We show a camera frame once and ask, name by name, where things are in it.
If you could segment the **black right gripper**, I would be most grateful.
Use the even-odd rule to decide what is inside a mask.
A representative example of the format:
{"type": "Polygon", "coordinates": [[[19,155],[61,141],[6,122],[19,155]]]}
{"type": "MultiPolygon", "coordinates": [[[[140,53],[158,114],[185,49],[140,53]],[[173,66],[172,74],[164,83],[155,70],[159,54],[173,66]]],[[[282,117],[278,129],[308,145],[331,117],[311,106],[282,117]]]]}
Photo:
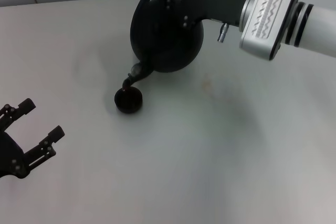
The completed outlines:
{"type": "Polygon", "coordinates": [[[190,29],[202,20],[209,19],[238,27],[245,1],[164,0],[163,24],[190,29]]]}

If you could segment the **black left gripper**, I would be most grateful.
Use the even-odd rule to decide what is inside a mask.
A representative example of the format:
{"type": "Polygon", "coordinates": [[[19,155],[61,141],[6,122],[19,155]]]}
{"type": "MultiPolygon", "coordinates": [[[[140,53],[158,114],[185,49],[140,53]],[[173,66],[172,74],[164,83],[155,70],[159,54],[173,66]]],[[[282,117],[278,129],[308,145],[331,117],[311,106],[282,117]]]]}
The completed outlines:
{"type": "Polygon", "coordinates": [[[1,108],[1,177],[12,175],[25,178],[33,169],[56,155],[53,144],[65,136],[60,126],[55,127],[35,147],[26,153],[5,131],[13,122],[28,114],[36,106],[27,98],[17,108],[6,104],[1,108]]]}

